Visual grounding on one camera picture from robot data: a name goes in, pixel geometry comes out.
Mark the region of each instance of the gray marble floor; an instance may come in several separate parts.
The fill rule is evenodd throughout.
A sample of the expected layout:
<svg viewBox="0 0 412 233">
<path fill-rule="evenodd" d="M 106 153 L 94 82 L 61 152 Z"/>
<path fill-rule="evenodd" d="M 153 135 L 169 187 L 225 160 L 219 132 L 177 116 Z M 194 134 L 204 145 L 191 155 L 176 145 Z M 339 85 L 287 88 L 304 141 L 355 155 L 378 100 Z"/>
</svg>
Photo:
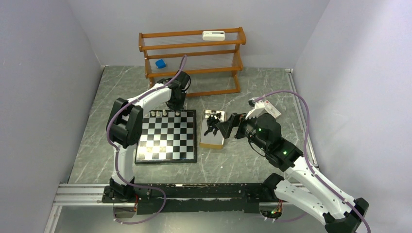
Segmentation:
<svg viewBox="0 0 412 233">
<path fill-rule="evenodd" d="M 192 75 L 189 92 L 234 88 L 230 73 Z M 187 98 L 186 109 L 195 109 L 197 119 L 205 109 L 248 112 L 248 99 L 273 90 L 290 90 L 290 82 L 283 69 L 244 68 L 240 72 L 241 92 L 218 96 Z M 148 89 L 143 67 L 106 67 L 90 111 L 89 120 L 78 151 L 69 183 L 108 183 L 113 170 L 113 149 L 107 143 L 105 127 L 113 105 L 119 97 L 136 96 Z M 268 100 L 282 113 L 277 121 L 282 135 L 303 148 L 301 128 L 295 101 L 290 94 L 278 94 Z M 200 135 L 198 120 L 198 138 Z M 232 137 L 225 140 L 222 150 L 198 146 L 197 163 L 134 166 L 137 183 L 237 183 L 262 182 L 279 170 L 252 151 L 245 140 Z"/>
</svg>

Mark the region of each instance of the white device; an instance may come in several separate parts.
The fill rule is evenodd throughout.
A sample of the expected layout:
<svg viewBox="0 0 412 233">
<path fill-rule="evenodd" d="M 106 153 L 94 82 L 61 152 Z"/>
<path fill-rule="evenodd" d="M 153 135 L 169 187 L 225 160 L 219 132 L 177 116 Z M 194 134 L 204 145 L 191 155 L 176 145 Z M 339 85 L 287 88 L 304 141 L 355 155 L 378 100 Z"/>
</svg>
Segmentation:
<svg viewBox="0 0 412 233">
<path fill-rule="evenodd" d="M 226 36 L 224 31 L 204 31 L 202 33 L 202 38 L 206 41 L 222 41 Z"/>
</svg>

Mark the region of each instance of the floor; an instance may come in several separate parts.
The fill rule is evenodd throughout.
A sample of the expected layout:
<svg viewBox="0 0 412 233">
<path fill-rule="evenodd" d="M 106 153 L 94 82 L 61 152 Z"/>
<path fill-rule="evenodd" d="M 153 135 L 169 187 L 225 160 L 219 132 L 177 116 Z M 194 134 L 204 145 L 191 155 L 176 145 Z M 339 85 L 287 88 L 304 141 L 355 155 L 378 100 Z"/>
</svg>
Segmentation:
<svg viewBox="0 0 412 233">
<path fill-rule="evenodd" d="M 293 205 L 285 205 L 282 219 L 303 214 Z M 134 216 L 125 221 L 140 221 L 148 216 Z M 314 217 L 306 215 L 294 223 L 264 220 L 260 214 L 232 212 L 161 213 L 138 225 L 120 225 L 112 221 L 112 207 L 71 207 L 61 212 L 56 233 L 326 233 Z"/>
<path fill-rule="evenodd" d="M 230 73 L 192 75 L 189 92 L 233 89 Z M 248 99 L 273 90 L 291 90 L 284 69 L 248 68 L 239 73 L 241 92 L 236 94 L 187 98 L 186 109 L 195 109 L 197 119 L 205 109 L 223 110 L 227 114 L 248 112 Z M 78 151 L 69 183 L 108 183 L 113 170 L 113 148 L 107 143 L 105 127 L 115 99 L 134 97 L 148 89 L 143 67 L 106 67 L 90 110 L 90 116 Z M 282 135 L 303 148 L 303 130 L 295 99 L 290 94 L 278 94 L 268 100 L 282 113 L 277 121 Z M 197 138 L 200 138 L 197 121 Z M 254 151 L 244 140 L 225 140 L 222 150 L 198 148 L 197 163 L 136 165 L 137 183 L 242 183 L 262 182 L 271 173 L 280 171 Z"/>
</svg>

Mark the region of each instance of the blue cube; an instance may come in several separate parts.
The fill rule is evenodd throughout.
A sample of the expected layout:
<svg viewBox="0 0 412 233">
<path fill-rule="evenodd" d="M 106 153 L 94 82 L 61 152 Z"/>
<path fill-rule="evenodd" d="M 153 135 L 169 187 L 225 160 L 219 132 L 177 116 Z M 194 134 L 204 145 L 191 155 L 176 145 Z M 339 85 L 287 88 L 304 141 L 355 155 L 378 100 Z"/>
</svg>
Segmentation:
<svg viewBox="0 0 412 233">
<path fill-rule="evenodd" d="M 163 59 L 160 59 L 156 62 L 156 66 L 157 68 L 161 69 L 161 68 L 165 68 L 166 67 L 166 63 L 165 61 L 163 61 Z"/>
</svg>

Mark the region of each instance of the white wall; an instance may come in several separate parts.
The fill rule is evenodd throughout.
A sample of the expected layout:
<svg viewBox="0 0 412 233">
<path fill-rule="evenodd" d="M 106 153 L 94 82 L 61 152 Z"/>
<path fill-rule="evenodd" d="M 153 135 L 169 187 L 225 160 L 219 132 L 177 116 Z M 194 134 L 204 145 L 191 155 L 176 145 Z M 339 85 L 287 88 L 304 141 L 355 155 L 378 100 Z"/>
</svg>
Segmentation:
<svg viewBox="0 0 412 233">
<path fill-rule="evenodd" d="M 69 0 L 104 65 L 142 66 L 138 33 L 237 28 L 243 64 L 291 68 L 329 0 Z"/>
<path fill-rule="evenodd" d="M 412 232 L 411 12 L 331 0 L 294 68 L 321 169 L 369 201 L 373 233 Z"/>
<path fill-rule="evenodd" d="M 101 72 L 65 0 L 0 2 L 0 232 L 44 231 Z"/>
</svg>

